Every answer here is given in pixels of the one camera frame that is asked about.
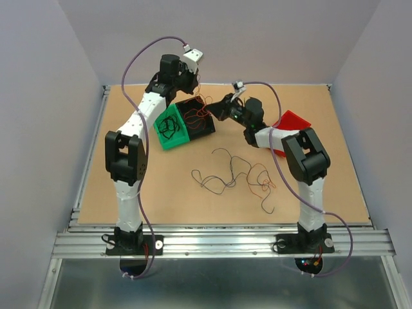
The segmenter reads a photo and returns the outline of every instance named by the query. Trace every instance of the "glass panel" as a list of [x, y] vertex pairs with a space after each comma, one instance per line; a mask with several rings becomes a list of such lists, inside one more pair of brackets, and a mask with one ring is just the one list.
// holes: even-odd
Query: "glass panel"
[[[324, 259], [324, 272], [343, 258]], [[122, 278], [115, 259], [63, 261], [52, 308], [396, 308], [379, 257], [353, 257], [332, 277], [294, 272], [293, 259], [157, 259]]]

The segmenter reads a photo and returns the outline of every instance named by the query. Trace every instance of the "gray wall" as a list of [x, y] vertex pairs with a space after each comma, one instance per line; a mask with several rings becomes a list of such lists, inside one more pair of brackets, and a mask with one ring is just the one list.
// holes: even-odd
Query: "gray wall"
[[[379, 0], [59, 0], [101, 83], [119, 84], [145, 44], [180, 35], [205, 53], [204, 82], [329, 83]], [[148, 82], [167, 42], [143, 56], [129, 83]]]
[[101, 87], [54, 0], [0, 9], [0, 308], [36, 308]]
[[333, 83], [372, 220], [388, 228], [412, 296], [412, 2], [382, 0]]

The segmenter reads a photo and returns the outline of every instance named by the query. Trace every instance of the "white wall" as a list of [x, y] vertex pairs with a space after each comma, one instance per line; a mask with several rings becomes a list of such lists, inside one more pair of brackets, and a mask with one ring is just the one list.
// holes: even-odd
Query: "white wall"
[[[119, 84], [130, 58], [162, 35], [179, 35], [205, 53], [204, 82], [261, 79], [329, 83], [380, 0], [59, 0], [101, 83]], [[148, 82], [159, 44], [128, 82]]]
[[36, 308], [101, 87], [54, 0], [0, 9], [0, 308]]
[[371, 218], [412, 296], [412, 1], [382, 0], [332, 96]]

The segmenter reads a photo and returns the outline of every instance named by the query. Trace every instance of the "black mounting base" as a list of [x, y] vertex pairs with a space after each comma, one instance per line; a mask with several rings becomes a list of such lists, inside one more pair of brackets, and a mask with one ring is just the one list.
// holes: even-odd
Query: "black mounting base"
[[[162, 244], [164, 243], [164, 236], [162, 235], [154, 235], [156, 241], [161, 241]], [[109, 235], [108, 236], [108, 241], [115, 242], [115, 236], [114, 235]], [[106, 247], [106, 255], [107, 256], [144, 256], [144, 248], [143, 244], [147, 244], [149, 247], [149, 255], [152, 255], [153, 252], [153, 241], [152, 241], [152, 235], [143, 235], [143, 242], [142, 245], [139, 247], [121, 247], [121, 246], [115, 246], [111, 249]], [[155, 251], [156, 256], [162, 256], [163, 255], [163, 246], [159, 249], [156, 249]]]
[[315, 254], [334, 253], [332, 236], [326, 231], [327, 226], [324, 224], [317, 230], [307, 232], [297, 224], [297, 233], [295, 234], [278, 234], [272, 250], [278, 254]]

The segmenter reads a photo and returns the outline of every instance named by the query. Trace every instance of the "wooden board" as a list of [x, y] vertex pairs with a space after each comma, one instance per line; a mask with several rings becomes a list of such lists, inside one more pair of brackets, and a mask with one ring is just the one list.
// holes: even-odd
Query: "wooden board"
[[[126, 91], [139, 102], [144, 86], [128, 86]], [[321, 142], [330, 155], [332, 164], [324, 185], [324, 208], [340, 214], [351, 223], [369, 222], [362, 193], [352, 166], [349, 152], [337, 120], [326, 86], [275, 86], [283, 111], [290, 109], [312, 123]], [[202, 85], [201, 93], [210, 95], [214, 102], [232, 92], [231, 86]], [[188, 98], [179, 94], [175, 102]], [[257, 97], [263, 102], [265, 122], [277, 120], [278, 109], [273, 93], [264, 86], [248, 86], [245, 97]], [[116, 131], [133, 112], [132, 106], [123, 97], [120, 87], [111, 88], [108, 103], [98, 134], [88, 182], [84, 191], [79, 223], [115, 223], [117, 220], [116, 191], [113, 181], [104, 167], [104, 136], [107, 131]], [[243, 137], [243, 127], [228, 119], [214, 121], [216, 132], [188, 144], [163, 151], [157, 135], [150, 130], [150, 156], [146, 178], [142, 187], [144, 209], [153, 223], [163, 224], [208, 224], [208, 223], [295, 223], [299, 217], [299, 202], [283, 184], [268, 149], [249, 146]], [[232, 155], [238, 155], [251, 164], [264, 164], [276, 189], [261, 209], [261, 199], [253, 195], [245, 178], [222, 195], [215, 195], [201, 188], [191, 177], [193, 169], [203, 176], [218, 175], [230, 179], [229, 157], [224, 152], [211, 154], [215, 148], [224, 147]], [[289, 173], [286, 160], [280, 159], [287, 180], [297, 189]], [[234, 163], [237, 174], [246, 171], [241, 162]], [[213, 183], [213, 188], [221, 184]], [[260, 187], [254, 192], [265, 196]]]

